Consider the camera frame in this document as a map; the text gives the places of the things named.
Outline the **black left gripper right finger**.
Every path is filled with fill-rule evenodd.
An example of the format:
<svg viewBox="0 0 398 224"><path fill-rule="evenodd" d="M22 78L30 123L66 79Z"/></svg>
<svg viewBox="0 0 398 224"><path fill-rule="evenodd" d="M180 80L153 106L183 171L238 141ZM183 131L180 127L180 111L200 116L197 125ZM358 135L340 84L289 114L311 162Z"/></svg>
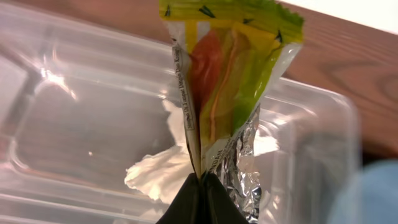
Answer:
<svg viewBox="0 0 398 224"><path fill-rule="evenodd" d="M203 223L248 224L215 174L207 174L202 184L205 198Z"/></svg>

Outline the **white tissue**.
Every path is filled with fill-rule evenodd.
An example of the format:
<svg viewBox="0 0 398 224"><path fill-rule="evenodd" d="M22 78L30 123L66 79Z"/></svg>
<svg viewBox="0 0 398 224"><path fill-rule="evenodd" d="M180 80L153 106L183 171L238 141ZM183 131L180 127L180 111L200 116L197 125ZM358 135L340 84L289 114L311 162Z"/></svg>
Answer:
<svg viewBox="0 0 398 224"><path fill-rule="evenodd" d="M155 155L145 155L126 170L124 183L134 190L149 196L152 200L160 200L170 204L185 182L187 176L193 173L190 155L186 146L182 121L182 110L169 100L163 100L162 106L169 112L167 125L175 140L175 145ZM254 165L254 158L279 149L276 138L260 134L256 131L253 149L248 155L237 153L237 173L232 180L236 190L241 190L247 197L248 187L259 186L259 172Z"/></svg>

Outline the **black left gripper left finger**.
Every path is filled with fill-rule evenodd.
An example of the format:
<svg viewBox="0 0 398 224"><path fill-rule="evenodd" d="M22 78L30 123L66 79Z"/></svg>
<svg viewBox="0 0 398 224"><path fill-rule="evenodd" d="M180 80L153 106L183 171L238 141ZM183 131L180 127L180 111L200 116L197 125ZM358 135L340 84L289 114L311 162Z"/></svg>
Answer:
<svg viewBox="0 0 398 224"><path fill-rule="evenodd" d="M202 206L201 186L197 176L190 174L156 224L200 224Z"/></svg>

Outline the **green yellow snack wrapper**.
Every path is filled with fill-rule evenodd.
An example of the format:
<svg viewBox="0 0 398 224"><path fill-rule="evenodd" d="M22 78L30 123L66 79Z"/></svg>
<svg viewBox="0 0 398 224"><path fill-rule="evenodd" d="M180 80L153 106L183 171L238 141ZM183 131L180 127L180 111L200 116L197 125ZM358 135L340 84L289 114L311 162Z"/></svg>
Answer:
<svg viewBox="0 0 398 224"><path fill-rule="evenodd" d="M261 187L236 190L237 153L248 155L260 102L298 54L304 19L275 1L161 0L193 173L215 174L248 223L259 216Z"/></svg>

